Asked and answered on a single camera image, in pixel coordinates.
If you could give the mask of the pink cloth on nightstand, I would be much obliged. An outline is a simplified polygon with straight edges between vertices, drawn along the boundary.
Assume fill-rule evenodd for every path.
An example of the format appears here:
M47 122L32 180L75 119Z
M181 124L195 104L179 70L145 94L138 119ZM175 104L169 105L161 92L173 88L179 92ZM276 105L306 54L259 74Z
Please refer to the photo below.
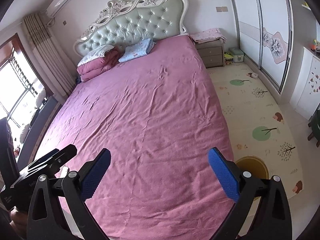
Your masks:
M191 39L198 43L203 44L206 42L222 40L223 43L226 42L226 38L222 35L219 28L208 29L199 33L190 34Z

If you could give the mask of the dark green stool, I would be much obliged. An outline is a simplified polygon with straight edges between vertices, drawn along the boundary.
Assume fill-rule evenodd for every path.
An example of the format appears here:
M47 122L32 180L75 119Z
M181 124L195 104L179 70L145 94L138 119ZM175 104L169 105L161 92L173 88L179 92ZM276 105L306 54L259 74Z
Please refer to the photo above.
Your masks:
M315 111L314 115L312 116L310 122L308 123L308 127L311 128L312 132L308 136L308 141L312 138L317 139L316 147L320 146L320 126L319 126L319 109Z

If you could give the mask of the folded pink quilt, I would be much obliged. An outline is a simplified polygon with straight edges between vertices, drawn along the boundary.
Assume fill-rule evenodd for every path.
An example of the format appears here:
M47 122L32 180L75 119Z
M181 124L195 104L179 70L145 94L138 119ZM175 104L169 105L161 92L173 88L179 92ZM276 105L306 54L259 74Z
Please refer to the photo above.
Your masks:
M77 68L81 82L87 82L100 74L111 70L118 63L119 56L119 52L116 49L112 49L111 51L106 52L103 57L81 64Z

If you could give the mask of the striped white pillow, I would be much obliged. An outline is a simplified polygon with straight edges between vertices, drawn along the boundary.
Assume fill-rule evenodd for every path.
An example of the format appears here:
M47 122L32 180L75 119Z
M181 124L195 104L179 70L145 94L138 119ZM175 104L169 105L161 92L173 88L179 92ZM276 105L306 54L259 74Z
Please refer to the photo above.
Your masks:
M77 67L80 67L81 65L86 64L95 59L104 57L105 54L111 51L112 49L114 49L114 46L107 44L90 51L80 60Z

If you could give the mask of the folded light blue blanket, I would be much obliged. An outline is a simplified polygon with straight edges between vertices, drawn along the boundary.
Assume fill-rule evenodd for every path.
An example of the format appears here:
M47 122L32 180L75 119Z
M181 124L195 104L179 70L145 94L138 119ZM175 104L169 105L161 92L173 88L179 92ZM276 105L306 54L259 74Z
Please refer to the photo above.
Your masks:
M143 57L148 55L155 46L155 42L151 38L147 38L138 42L135 45L128 46L125 49L125 53L123 56L118 60L120 63L124 63L139 57Z

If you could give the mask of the white sliding wardrobe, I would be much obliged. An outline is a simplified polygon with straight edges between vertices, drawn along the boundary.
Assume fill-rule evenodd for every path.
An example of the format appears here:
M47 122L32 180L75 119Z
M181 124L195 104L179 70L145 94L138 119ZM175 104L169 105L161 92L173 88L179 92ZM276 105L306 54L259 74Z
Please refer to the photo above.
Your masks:
M240 49L283 91L292 50L290 0L232 0Z

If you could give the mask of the green tufted headboard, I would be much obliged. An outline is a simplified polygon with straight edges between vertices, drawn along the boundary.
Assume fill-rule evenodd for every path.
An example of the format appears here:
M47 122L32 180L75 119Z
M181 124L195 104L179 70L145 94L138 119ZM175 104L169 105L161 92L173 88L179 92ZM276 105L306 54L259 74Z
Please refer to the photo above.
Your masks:
M74 52L83 57L106 44L124 51L147 38L159 41L187 35L183 21L188 8L188 0L109 1L77 39Z

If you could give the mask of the pink bed sheet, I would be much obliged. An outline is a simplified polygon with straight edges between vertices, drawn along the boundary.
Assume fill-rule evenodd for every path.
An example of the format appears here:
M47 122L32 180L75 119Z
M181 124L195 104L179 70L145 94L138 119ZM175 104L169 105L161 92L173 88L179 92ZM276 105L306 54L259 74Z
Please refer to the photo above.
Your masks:
M187 36L81 83L60 109L36 157L72 144L78 170L103 149L111 165L86 204L113 239L209 239L233 201L208 163L233 159L208 72Z

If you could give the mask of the white cabinet with stickers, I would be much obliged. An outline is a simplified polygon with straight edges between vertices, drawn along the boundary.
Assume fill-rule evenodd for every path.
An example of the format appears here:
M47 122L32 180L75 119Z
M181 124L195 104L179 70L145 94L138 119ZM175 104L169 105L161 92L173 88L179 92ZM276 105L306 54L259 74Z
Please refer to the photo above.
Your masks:
M307 120L319 109L319 58L307 48L290 105Z

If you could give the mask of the green white storage box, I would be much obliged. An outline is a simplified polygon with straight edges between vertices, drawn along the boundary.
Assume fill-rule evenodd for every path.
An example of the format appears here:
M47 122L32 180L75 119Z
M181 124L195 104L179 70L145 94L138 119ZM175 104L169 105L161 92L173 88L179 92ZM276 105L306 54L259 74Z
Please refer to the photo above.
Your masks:
M234 63L239 63L244 61L244 52L239 48L230 48L229 49L230 54L233 57Z

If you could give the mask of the beige curtain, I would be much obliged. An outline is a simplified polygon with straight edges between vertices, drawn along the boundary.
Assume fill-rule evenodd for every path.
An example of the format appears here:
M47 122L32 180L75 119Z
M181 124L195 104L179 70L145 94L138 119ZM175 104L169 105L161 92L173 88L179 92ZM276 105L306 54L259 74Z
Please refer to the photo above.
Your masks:
M41 15L33 13L25 16L22 28L46 76L63 98L70 96L76 87L76 66L43 22Z

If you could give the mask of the window with grille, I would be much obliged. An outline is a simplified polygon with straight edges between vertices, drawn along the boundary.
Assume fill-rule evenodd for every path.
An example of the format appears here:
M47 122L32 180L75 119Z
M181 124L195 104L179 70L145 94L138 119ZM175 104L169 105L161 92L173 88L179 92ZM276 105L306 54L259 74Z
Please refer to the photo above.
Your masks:
M2 43L1 118L10 126L15 158L52 94L34 70L18 34Z

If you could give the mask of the yellow round bin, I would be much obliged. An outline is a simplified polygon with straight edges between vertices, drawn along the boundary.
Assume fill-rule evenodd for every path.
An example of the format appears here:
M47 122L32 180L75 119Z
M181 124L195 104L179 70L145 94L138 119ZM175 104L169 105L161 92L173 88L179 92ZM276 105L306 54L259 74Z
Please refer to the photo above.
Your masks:
M235 164L242 172L250 172L253 177L260 179L261 182L269 178L266 164L256 156L242 157Z

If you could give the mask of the cartoon tree floor mat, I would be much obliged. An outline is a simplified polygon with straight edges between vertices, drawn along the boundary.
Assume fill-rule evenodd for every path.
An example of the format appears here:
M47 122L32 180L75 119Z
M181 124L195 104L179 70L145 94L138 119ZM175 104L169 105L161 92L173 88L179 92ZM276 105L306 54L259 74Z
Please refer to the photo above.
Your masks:
M303 189L303 172L287 119L271 93L246 64L209 68L227 121L235 162L256 156L269 179L278 175L288 198Z

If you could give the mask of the grey bedside table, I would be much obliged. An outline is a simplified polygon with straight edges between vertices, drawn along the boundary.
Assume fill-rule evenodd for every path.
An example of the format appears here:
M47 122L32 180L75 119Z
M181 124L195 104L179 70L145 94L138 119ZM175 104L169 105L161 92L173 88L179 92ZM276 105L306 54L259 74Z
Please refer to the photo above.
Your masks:
M195 47L206 68L223 67L225 65L224 45L221 39L202 44L197 43Z

